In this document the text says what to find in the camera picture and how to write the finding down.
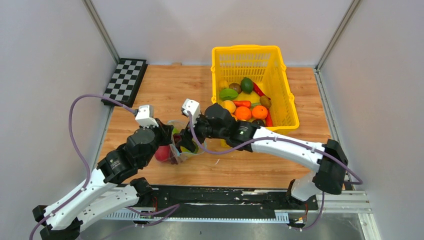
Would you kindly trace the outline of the yellow plastic basket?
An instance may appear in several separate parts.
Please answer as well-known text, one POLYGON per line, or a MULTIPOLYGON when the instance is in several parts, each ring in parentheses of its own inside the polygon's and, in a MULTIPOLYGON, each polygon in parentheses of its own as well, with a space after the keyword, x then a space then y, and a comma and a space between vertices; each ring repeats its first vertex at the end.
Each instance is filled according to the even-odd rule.
POLYGON ((211 51, 212 103, 221 103, 219 81, 240 83, 250 78, 270 98, 270 131, 287 135, 300 126, 281 50, 275 45, 234 45, 211 51))

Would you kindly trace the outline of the dark red toy grapes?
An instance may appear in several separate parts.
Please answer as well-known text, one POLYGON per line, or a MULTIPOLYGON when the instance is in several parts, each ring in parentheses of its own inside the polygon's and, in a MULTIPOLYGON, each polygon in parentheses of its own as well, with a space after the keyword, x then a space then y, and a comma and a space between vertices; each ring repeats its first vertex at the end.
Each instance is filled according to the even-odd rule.
POLYGON ((172 143, 169 145, 170 152, 169 152, 169 160, 171 164, 178 165, 182 162, 181 160, 181 153, 179 152, 179 149, 176 147, 176 141, 175 137, 171 137, 172 143))

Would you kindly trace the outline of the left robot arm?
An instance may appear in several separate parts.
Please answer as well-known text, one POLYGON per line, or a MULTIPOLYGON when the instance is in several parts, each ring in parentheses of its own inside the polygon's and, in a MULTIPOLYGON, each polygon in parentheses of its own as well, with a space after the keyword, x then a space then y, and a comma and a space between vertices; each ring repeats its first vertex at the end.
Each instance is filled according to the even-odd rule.
POLYGON ((144 177, 133 179, 111 196, 100 197, 146 167, 159 147, 172 143, 174 126, 159 119, 155 121, 155 125, 141 126, 125 143, 110 151, 88 179, 68 195, 54 204, 33 209, 37 226, 43 226, 40 231, 43 240, 75 240, 90 224, 109 213, 152 203, 153 189, 144 177))

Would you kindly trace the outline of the red toy apple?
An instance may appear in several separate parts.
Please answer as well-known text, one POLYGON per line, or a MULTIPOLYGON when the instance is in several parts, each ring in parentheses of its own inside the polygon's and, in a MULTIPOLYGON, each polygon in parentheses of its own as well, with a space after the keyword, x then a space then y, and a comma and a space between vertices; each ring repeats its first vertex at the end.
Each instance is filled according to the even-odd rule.
POLYGON ((169 145, 160 146, 157 151, 154 154, 155 159, 160 162, 164 163, 167 162, 170 158, 171 154, 171 148, 169 145))

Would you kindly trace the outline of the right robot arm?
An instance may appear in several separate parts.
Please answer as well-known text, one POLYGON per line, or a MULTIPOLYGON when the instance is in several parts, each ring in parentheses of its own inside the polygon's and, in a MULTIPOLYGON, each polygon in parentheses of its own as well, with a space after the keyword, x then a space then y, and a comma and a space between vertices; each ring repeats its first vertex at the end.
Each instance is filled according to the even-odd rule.
POLYGON ((342 192, 348 160, 339 142, 303 141, 288 137, 256 123, 236 120, 230 112, 215 103, 201 113, 200 104, 186 99, 181 112, 188 124, 180 132, 177 147, 194 153, 197 148, 208 151, 203 145, 206 138, 224 140, 230 151, 248 151, 269 154, 298 163, 310 170, 294 179, 285 195, 286 204, 298 209, 318 192, 339 195, 342 192))

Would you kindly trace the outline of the green toy mango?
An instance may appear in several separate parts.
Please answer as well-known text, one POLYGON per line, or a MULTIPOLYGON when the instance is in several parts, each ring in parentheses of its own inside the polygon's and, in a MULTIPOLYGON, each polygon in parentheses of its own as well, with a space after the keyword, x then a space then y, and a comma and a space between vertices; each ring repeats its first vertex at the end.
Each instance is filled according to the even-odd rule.
POLYGON ((196 143, 192 142, 188 147, 181 145, 180 150, 183 153, 197 154, 199 152, 199 147, 196 143))

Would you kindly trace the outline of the clear zip top bag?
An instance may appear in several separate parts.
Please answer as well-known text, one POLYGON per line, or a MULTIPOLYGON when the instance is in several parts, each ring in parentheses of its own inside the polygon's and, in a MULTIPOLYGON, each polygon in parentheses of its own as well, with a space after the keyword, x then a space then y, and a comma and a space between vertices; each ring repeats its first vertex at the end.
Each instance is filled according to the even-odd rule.
POLYGON ((160 146, 154 154, 155 159, 160 163, 168 163, 172 165, 178 165, 186 161, 187 159, 198 156, 204 153, 204 150, 193 141, 195 146, 194 151, 188 150, 186 147, 181 145, 180 132, 187 126, 186 123, 178 120, 170 120, 167 125, 172 125, 172 143, 166 146, 160 146))

